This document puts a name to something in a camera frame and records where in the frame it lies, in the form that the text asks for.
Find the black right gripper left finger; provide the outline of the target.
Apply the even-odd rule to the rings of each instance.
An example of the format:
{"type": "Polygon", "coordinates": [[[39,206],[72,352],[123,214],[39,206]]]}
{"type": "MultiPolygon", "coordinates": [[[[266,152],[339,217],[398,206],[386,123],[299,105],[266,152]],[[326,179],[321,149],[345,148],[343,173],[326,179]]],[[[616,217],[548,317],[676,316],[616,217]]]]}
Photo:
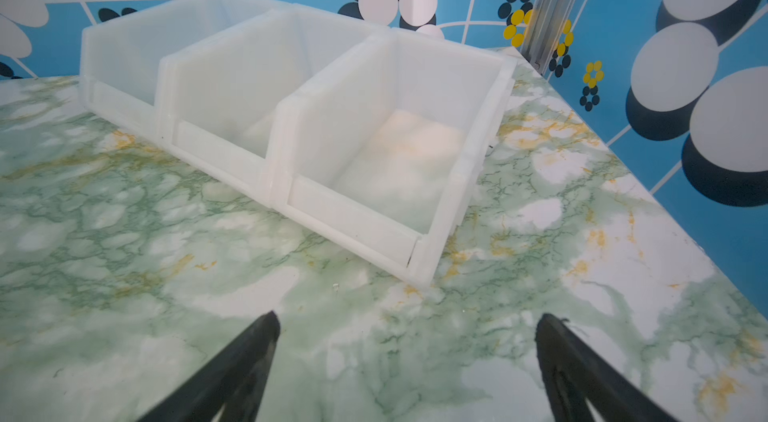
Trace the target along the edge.
{"type": "Polygon", "coordinates": [[[275,312],[261,315],[141,419],[254,421],[280,332],[275,312]]]}

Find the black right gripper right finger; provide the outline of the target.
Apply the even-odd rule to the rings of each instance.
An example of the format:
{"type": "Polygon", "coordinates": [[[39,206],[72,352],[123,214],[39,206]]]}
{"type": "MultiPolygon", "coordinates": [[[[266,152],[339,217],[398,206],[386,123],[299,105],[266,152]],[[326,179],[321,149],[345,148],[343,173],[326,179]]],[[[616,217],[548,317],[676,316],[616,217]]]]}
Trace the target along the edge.
{"type": "Polygon", "coordinates": [[[536,326],[537,359],[556,421],[672,421],[558,317],[545,313],[536,326]]]}

